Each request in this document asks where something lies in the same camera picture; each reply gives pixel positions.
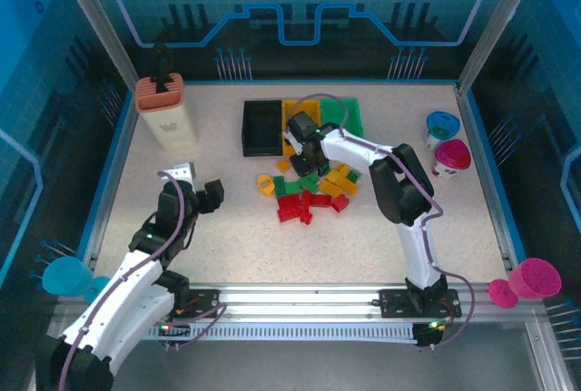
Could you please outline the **yellow plastic bin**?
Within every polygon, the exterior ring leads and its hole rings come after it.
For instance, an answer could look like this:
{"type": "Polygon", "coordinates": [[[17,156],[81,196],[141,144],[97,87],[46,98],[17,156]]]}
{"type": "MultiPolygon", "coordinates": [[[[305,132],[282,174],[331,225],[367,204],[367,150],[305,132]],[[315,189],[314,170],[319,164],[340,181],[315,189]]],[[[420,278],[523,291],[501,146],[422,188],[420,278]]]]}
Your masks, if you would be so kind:
{"type": "Polygon", "coordinates": [[[284,130],[288,121],[288,113],[294,111],[294,113],[305,112],[309,117],[319,126],[322,125],[321,122],[321,111],[320,111],[320,100],[316,98],[305,100],[296,109],[293,109],[294,105],[297,103],[298,98],[284,98],[281,100],[281,118],[282,118],[282,153],[284,156],[291,156],[295,153],[293,147],[286,142],[284,136],[284,130]]]}

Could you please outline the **large red lego brick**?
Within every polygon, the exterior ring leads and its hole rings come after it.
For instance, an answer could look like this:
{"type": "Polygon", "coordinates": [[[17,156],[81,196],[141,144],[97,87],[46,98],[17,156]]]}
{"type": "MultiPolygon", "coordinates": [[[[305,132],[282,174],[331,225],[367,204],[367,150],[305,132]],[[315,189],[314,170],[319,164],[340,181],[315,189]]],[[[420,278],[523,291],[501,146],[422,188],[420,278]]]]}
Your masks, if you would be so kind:
{"type": "Polygon", "coordinates": [[[286,222],[300,217],[302,207],[299,194],[279,197],[277,202],[279,206],[277,214],[280,222],[286,222]]]}

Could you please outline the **black plastic bin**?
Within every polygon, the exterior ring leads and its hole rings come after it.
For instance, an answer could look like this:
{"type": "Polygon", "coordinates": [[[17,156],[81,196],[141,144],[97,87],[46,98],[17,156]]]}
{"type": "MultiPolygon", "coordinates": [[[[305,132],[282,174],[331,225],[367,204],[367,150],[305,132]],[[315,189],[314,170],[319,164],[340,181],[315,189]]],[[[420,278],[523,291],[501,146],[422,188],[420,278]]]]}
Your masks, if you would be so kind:
{"type": "Polygon", "coordinates": [[[244,102],[241,128],[244,157],[282,155],[281,116],[281,100],[244,102]]]}

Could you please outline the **green plastic bin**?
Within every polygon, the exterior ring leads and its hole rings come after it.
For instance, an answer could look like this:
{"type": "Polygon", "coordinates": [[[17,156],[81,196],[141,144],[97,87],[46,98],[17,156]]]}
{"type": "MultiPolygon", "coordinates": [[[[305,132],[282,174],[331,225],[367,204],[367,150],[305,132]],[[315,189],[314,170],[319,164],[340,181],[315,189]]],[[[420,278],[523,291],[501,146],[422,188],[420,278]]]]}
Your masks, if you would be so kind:
{"type": "Polygon", "coordinates": [[[333,122],[341,124],[345,112],[348,112],[349,117],[344,124],[344,128],[357,137],[363,137],[364,130],[360,117],[358,100],[356,98],[343,98],[342,101],[345,104],[346,109],[344,109],[343,106],[334,99],[320,99],[322,123],[333,122]]]}

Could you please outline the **beige knife block salmon top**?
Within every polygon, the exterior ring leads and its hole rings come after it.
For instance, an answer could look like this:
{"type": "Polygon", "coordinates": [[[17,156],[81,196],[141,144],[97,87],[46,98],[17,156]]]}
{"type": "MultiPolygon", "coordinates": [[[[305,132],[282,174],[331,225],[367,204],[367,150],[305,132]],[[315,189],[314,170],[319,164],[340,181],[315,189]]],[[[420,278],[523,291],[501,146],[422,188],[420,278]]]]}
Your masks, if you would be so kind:
{"type": "Polygon", "coordinates": [[[169,152],[185,150],[196,141],[196,132],[186,103],[185,84],[178,73],[170,73],[164,83],[167,92],[156,92],[150,78],[135,86],[135,110],[143,118],[157,142],[169,152]]]}

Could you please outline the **blue cup on table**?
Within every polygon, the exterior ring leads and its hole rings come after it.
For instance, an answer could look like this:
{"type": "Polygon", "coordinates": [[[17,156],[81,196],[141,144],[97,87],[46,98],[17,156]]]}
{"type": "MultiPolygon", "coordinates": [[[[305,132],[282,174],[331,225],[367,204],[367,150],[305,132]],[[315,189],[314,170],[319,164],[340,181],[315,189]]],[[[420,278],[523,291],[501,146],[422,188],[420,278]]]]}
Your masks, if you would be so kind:
{"type": "Polygon", "coordinates": [[[426,118],[425,144],[430,151],[453,137],[460,130],[460,120],[457,116],[442,111],[430,113],[426,118]]]}

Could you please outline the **magenta cup on table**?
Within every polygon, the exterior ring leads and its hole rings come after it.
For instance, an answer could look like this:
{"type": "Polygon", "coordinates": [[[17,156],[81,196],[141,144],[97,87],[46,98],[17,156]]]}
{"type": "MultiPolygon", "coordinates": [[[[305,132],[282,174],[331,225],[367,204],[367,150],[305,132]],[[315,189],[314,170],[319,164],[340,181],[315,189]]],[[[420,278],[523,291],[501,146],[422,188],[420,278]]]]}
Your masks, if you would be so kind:
{"type": "Polygon", "coordinates": [[[472,162],[467,145],[453,139],[440,144],[435,151],[432,173],[444,179],[451,179],[461,171],[466,171],[472,162]]]}

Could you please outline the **cyan plastic goblet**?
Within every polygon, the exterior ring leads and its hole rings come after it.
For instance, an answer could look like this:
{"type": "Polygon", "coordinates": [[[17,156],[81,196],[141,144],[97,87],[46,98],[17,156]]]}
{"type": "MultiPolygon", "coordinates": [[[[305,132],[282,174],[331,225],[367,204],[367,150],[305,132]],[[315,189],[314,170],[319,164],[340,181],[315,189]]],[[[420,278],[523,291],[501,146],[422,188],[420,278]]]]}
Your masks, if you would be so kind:
{"type": "Polygon", "coordinates": [[[48,265],[42,276],[43,289],[52,295],[82,298],[92,304],[109,283],[106,276],[94,273],[75,257],[61,257],[48,265]]]}

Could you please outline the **black controller box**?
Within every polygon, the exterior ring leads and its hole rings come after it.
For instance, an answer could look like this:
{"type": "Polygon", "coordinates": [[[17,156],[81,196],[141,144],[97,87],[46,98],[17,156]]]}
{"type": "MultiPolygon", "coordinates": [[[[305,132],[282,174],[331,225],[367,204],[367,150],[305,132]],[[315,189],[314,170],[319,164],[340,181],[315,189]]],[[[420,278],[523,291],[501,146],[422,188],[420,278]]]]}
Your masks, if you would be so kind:
{"type": "Polygon", "coordinates": [[[439,344],[443,338],[445,327],[437,321],[430,323],[414,323],[413,338],[417,347],[431,347],[439,344]]]}
{"type": "Polygon", "coordinates": [[[157,324],[155,328],[157,330],[157,341],[166,349],[179,346],[192,335],[190,324],[157,324]]]}

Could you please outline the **magenta plastic goblet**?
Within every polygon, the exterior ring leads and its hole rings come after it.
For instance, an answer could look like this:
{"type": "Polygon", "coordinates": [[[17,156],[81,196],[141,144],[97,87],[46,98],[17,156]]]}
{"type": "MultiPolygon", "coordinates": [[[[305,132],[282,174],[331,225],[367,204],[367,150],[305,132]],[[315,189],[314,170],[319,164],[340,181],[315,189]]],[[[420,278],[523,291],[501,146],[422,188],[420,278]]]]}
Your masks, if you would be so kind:
{"type": "Polygon", "coordinates": [[[540,300],[560,292],[562,279],[548,261],[530,258],[521,262],[506,279],[494,279],[487,293],[492,303],[500,308],[514,308],[521,299],[540,300]]]}

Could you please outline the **blue edged side rail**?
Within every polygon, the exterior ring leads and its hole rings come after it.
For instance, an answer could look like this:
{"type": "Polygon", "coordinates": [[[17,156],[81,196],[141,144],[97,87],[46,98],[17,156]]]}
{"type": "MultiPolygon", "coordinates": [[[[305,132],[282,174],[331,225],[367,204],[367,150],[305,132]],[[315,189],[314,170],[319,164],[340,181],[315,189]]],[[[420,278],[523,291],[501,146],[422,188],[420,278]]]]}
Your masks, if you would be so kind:
{"type": "Polygon", "coordinates": [[[94,270],[103,245],[103,237],[113,209],[113,203],[123,166],[131,145],[137,122],[133,93],[129,91],[123,103],[113,139],[94,194],[76,257],[90,270],[94,270]]]}
{"type": "Polygon", "coordinates": [[[457,87],[454,88],[454,92],[498,248],[506,270],[512,270],[527,258],[527,254],[507,199],[499,168],[472,92],[462,93],[457,87]]]}

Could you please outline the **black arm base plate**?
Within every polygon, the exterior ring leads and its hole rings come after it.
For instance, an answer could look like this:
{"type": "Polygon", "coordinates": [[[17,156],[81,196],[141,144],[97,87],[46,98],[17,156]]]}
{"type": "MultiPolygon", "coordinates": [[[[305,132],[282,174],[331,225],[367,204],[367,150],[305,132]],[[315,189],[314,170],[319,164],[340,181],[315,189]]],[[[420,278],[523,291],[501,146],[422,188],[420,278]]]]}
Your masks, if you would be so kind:
{"type": "Polygon", "coordinates": [[[383,289],[379,292],[379,308],[383,318],[445,318],[450,314],[461,318],[463,315],[454,289],[429,300],[407,289],[383,289]]]}
{"type": "Polygon", "coordinates": [[[172,319],[197,318],[210,311],[208,318],[215,318],[220,302],[218,289],[189,289],[178,296],[170,314],[172,319]]]}

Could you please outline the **aluminium front rail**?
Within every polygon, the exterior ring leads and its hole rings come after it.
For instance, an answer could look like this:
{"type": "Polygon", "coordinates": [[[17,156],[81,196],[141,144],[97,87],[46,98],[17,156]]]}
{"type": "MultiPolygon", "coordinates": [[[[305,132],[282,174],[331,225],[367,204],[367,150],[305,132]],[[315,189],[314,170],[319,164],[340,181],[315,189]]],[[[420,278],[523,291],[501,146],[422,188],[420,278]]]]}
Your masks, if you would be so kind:
{"type": "Polygon", "coordinates": [[[458,292],[462,317],[450,314],[445,318],[383,318],[379,308],[379,292],[383,289],[404,289],[398,285],[373,286],[265,286],[214,285],[192,289],[218,289],[225,320],[240,323],[429,323],[445,319],[455,324],[521,323],[547,317],[539,300],[521,300],[514,308],[500,308],[492,303],[487,285],[473,289],[454,285],[458,292]]]}

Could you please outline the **aluminium frame post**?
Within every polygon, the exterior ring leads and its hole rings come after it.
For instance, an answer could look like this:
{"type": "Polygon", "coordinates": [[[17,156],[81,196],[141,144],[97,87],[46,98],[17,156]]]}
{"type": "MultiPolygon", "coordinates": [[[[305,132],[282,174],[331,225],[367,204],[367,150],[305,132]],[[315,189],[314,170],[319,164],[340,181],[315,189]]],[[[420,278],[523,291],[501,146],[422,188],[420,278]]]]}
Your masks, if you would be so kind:
{"type": "Polygon", "coordinates": [[[133,63],[113,28],[100,0],[76,0],[85,17],[130,91],[139,79],[133,63]]]}
{"type": "Polygon", "coordinates": [[[498,0],[494,12],[458,78],[457,92],[459,95],[466,95],[476,81],[520,2],[521,0],[498,0]]]}

